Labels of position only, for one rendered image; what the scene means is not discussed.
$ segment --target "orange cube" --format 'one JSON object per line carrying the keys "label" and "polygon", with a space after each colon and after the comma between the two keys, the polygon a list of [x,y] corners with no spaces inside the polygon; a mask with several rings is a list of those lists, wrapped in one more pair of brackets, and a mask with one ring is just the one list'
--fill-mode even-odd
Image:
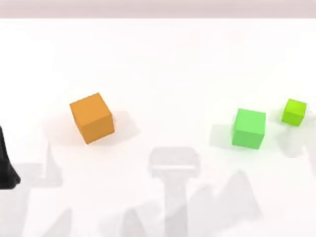
{"label": "orange cube", "polygon": [[99,93],[71,103],[70,108],[86,144],[114,133],[112,113]]}

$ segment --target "green block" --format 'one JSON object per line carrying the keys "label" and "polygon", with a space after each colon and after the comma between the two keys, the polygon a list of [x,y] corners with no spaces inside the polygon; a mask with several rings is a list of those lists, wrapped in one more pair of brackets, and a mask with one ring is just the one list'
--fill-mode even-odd
{"label": "green block", "polygon": [[238,109],[233,130],[233,145],[259,149],[266,130],[266,113]]}
{"label": "green block", "polygon": [[283,111],[282,122],[292,126],[299,126],[305,116],[307,104],[289,99]]}

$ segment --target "black object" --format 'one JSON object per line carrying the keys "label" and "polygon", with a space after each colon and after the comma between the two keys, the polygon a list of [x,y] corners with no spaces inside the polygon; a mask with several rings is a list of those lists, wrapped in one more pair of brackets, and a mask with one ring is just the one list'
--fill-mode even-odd
{"label": "black object", "polygon": [[4,136],[0,126],[0,190],[14,189],[21,182],[21,178],[12,167],[6,152]]}

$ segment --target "large cube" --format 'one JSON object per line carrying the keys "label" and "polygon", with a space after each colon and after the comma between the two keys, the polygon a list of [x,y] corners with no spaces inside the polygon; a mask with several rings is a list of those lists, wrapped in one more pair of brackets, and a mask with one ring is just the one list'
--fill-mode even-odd
{"label": "large cube", "polygon": [[283,111],[282,122],[299,126],[305,116],[307,104],[289,99]]}
{"label": "large cube", "polygon": [[265,129],[265,113],[238,109],[233,130],[233,145],[259,149]]}
{"label": "large cube", "polygon": [[71,103],[70,108],[86,144],[114,133],[112,113],[99,93]]}

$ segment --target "block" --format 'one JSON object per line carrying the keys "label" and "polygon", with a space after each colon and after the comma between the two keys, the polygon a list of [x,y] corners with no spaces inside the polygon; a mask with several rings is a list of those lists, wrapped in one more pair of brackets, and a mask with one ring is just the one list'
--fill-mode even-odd
{"label": "block", "polygon": [[292,126],[299,126],[305,116],[307,104],[301,101],[289,99],[282,115],[282,122]]}
{"label": "block", "polygon": [[0,190],[14,189],[21,182],[6,152],[4,136],[0,126]]}
{"label": "block", "polygon": [[70,108],[86,144],[114,133],[112,113],[99,93],[71,103]]}
{"label": "block", "polygon": [[233,129],[235,146],[259,149],[265,135],[266,113],[238,109]]}

